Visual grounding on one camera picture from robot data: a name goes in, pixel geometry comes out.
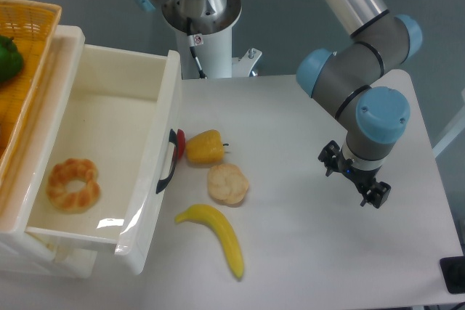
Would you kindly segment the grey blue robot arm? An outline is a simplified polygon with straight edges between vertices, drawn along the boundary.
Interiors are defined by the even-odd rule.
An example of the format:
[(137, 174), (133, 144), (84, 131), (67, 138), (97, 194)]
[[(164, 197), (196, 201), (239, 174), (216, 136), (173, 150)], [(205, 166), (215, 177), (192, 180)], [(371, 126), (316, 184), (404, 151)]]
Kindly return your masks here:
[[(231, 30), (240, 17), (240, 0), (135, 0), (146, 12), (161, 9), (175, 31), (182, 77), (232, 78), (252, 73), (257, 52), (232, 56)], [(296, 72), (300, 87), (339, 122), (343, 145), (329, 142), (319, 154), (328, 174), (340, 173), (362, 195), (381, 207), (390, 186), (376, 179), (385, 158), (403, 135), (410, 117), (407, 99), (375, 82), (417, 53), (418, 23), (394, 16), (382, 0), (326, 0), (352, 39), (341, 52), (317, 49)]]

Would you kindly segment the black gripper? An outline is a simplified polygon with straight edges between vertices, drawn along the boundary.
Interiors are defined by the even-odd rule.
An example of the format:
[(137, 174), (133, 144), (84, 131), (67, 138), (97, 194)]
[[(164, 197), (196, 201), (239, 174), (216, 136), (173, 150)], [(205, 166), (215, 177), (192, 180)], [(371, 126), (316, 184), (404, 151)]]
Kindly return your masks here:
[(321, 150), (318, 160), (323, 163), (326, 176), (334, 172), (341, 173), (357, 187), (363, 197), (360, 203), (362, 207), (369, 204), (379, 209), (389, 197), (391, 186), (376, 180), (381, 160), (364, 160), (354, 154), (346, 144), (340, 149), (334, 140)]

